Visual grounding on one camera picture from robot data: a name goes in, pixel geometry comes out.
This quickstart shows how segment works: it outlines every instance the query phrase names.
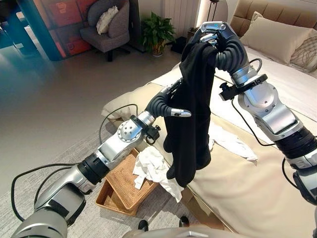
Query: black cable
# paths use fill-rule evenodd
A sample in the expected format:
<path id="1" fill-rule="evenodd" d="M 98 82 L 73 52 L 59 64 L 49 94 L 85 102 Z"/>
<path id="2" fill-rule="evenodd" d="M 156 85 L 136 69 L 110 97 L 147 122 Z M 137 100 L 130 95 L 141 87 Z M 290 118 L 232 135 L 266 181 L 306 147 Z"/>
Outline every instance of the black cable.
<path id="1" fill-rule="evenodd" d="M 286 178 L 286 180 L 287 180 L 293 187 L 295 187 L 296 189 L 298 189 L 297 186 L 296 186 L 296 185 L 288 178 L 288 176 L 286 175 L 285 168 L 284 168 L 285 161 L 286 161 L 286 159 L 285 159 L 285 157 L 284 157 L 283 162 L 282 162 L 282 172 L 283 172 L 283 174 L 284 174 L 284 177 Z"/>
<path id="2" fill-rule="evenodd" d="M 254 62 L 254 61 L 259 61 L 259 67 L 257 69 L 257 73 L 259 72 L 259 70 L 262 68 L 262 59 L 260 58 L 256 58 L 250 61 L 250 63 Z"/>
<path id="3" fill-rule="evenodd" d="M 120 109 L 122 109 L 122 108 L 128 107 L 128 106 L 135 106 L 135 107 L 136 107 L 136 116 L 138 115 L 138 105 L 136 105 L 136 104 L 134 104 L 134 103 L 128 104 L 128 105 L 125 105 L 125 106 L 122 106 L 122 107 L 120 107 L 120 108 L 114 110 L 113 112 L 109 113 L 109 114 L 105 117 L 105 119 L 103 120 L 103 122 L 101 123 L 101 125 L 100 125 L 100 127 L 99 127 L 99 143 L 100 143 L 100 144 L 103 143 L 103 141 L 102 141 L 102 139 L 101 139 L 101 128 L 103 127 L 103 124 L 104 124 L 105 120 L 106 120 L 112 113 L 115 113 L 116 111 L 118 111 L 118 110 L 120 110 Z"/>
<path id="4" fill-rule="evenodd" d="M 54 172 L 50 173 L 44 180 L 43 182 L 41 183 L 41 185 L 39 186 L 38 190 L 36 191 L 36 194 L 35 194 L 35 198 L 34 198 L 34 205 L 35 203 L 37 202 L 38 200 L 38 197 L 39 197 L 39 193 L 43 187 L 43 185 L 46 183 L 47 180 L 49 180 L 49 178 L 54 175 L 55 173 L 57 173 L 58 171 L 61 171 L 61 170 L 68 170 L 70 169 L 71 167 L 63 167 L 63 168 L 59 168 L 57 170 L 55 170 Z"/>
<path id="5" fill-rule="evenodd" d="M 22 177 L 24 175 L 27 175 L 29 173 L 32 173 L 34 171 L 37 171 L 37 170 L 40 170 L 40 169 L 43 169 L 43 168 L 48 168 L 48 167 L 53 167 L 53 166 L 73 166 L 73 165 L 77 165 L 77 163 L 75 164 L 49 164 L 49 165 L 43 165 L 43 166 L 39 166 L 37 168 L 34 168 L 34 169 L 31 169 L 29 171 L 26 171 L 26 172 L 23 172 L 19 175 L 17 175 L 13 181 L 12 181 L 12 184 L 11 184 L 11 206 L 12 206 L 12 209 L 13 209 L 13 212 L 14 214 L 16 215 L 16 217 L 20 220 L 20 221 L 24 221 L 25 219 L 23 217 L 20 216 L 20 214 L 18 213 L 18 211 L 16 210 L 16 207 L 15 207 L 15 202 L 14 202 L 14 186 L 15 186 L 15 182 L 17 181 L 17 179 L 19 177 Z"/>
<path id="6" fill-rule="evenodd" d="M 254 131 L 252 130 L 252 128 L 249 126 L 249 124 L 247 123 L 247 121 L 244 119 L 244 117 L 242 116 L 242 114 L 238 111 L 238 109 L 234 106 L 233 104 L 233 99 L 231 100 L 231 105 L 233 106 L 233 108 L 237 111 L 237 113 L 240 115 L 240 117 L 242 117 L 243 121 L 247 124 L 248 128 L 251 130 L 252 134 L 254 135 L 254 137 L 256 138 L 257 142 L 261 145 L 261 146 L 271 146 L 271 145 L 275 145 L 273 144 L 262 144 L 260 142 L 260 140 L 258 139 L 258 137 L 256 136 L 256 134 L 254 133 Z"/>

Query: headboard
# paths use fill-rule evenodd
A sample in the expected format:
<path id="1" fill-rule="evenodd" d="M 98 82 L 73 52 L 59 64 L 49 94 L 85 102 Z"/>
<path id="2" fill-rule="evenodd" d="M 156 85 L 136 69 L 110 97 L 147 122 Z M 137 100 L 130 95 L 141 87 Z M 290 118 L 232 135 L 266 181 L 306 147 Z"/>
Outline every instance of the headboard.
<path id="1" fill-rule="evenodd" d="M 263 0 L 239 0 L 231 20 L 231 27 L 241 37 L 249 29 L 253 13 L 257 11 L 264 18 L 288 25 L 317 29 L 316 11 L 303 11 L 299 8 L 282 6 Z"/>

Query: potted plant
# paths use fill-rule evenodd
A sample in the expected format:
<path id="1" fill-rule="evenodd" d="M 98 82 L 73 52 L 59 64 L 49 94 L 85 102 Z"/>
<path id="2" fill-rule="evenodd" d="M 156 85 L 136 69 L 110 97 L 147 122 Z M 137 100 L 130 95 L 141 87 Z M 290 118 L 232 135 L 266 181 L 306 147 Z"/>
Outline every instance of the potted plant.
<path id="1" fill-rule="evenodd" d="M 154 56 L 163 54 L 167 41 L 175 41 L 174 27 L 170 18 L 162 18 L 152 12 L 151 18 L 144 20 L 142 43 L 147 52 Z"/>

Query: gray carpet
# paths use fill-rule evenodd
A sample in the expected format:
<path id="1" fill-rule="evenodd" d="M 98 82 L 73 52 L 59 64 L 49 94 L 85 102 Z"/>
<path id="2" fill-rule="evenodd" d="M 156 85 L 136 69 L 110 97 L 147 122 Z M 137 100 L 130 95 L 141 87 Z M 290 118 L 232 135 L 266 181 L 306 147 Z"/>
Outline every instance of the gray carpet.
<path id="1" fill-rule="evenodd" d="M 114 126 L 108 123 L 106 129 L 102 132 L 103 138 L 110 137 L 111 133 L 114 132 Z M 98 145 L 98 133 L 95 132 L 70 147 L 53 160 L 52 163 L 80 162 L 94 152 Z M 35 192 L 41 181 L 53 170 L 51 168 L 43 169 L 18 180 L 15 202 L 17 210 L 22 217 L 26 218 L 32 214 Z M 53 176 L 48 181 L 48 185 L 57 176 L 58 174 Z M 68 229 L 69 238 L 121 238 L 127 231 L 136 229 L 142 219 L 149 222 L 150 230 L 177 227 L 179 218 L 183 215 L 186 215 L 191 223 L 198 223 L 188 209 L 181 202 L 176 203 L 175 199 L 161 186 L 157 186 L 142 202 L 135 217 L 101 208 L 95 204 L 95 201 L 102 185 L 103 183 L 98 184 L 93 193 L 86 196 L 87 204 L 84 211 L 75 224 Z M 0 211 L 2 213 L 0 217 L 0 237 L 7 238 L 13 234 L 21 222 L 12 211 L 10 191 L 1 196 L 0 201 Z"/>

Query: wicker basket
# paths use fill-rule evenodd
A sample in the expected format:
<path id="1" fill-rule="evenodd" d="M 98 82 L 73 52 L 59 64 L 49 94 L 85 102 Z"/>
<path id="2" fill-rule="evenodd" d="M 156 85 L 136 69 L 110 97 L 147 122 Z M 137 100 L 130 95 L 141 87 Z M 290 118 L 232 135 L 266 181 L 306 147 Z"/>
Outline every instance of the wicker basket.
<path id="1" fill-rule="evenodd" d="M 134 187 L 137 175 L 133 175 L 132 172 L 137 155 L 137 150 L 132 150 L 125 160 L 107 174 L 105 184 L 96 200 L 99 206 L 133 216 L 140 203 L 158 185 L 146 179 L 140 190 Z"/>
<path id="2" fill-rule="evenodd" d="M 121 199 L 113 191 L 112 187 L 110 186 L 107 180 L 105 181 L 99 193 L 99 196 L 96 199 L 96 204 L 103 208 L 107 208 L 109 210 L 123 213 L 129 216 L 135 216 L 138 210 L 138 207 L 135 207 L 131 210 L 126 209 L 123 203 L 121 202 Z"/>

